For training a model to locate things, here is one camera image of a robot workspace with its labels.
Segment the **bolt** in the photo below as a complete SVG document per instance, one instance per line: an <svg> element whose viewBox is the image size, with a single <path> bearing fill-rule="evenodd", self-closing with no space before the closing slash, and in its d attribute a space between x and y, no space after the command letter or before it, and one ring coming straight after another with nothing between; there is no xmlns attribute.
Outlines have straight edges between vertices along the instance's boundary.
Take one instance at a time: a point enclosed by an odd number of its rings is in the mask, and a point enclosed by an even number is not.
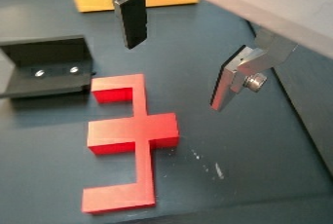
<svg viewBox="0 0 333 224"><path fill-rule="evenodd" d="M46 74L44 70L39 70L36 73L35 73L35 77L40 78L43 77Z"/></svg>
<svg viewBox="0 0 333 224"><path fill-rule="evenodd" d="M71 72L72 74L78 73L78 67L76 67L76 66L72 67L71 70L70 70L70 72Z"/></svg>
<svg viewBox="0 0 333 224"><path fill-rule="evenodd" d="M251 75L246 78L243 86L257 93L261 90L265 81L266 81L265 75L257 73L256 75Z"/></svg>

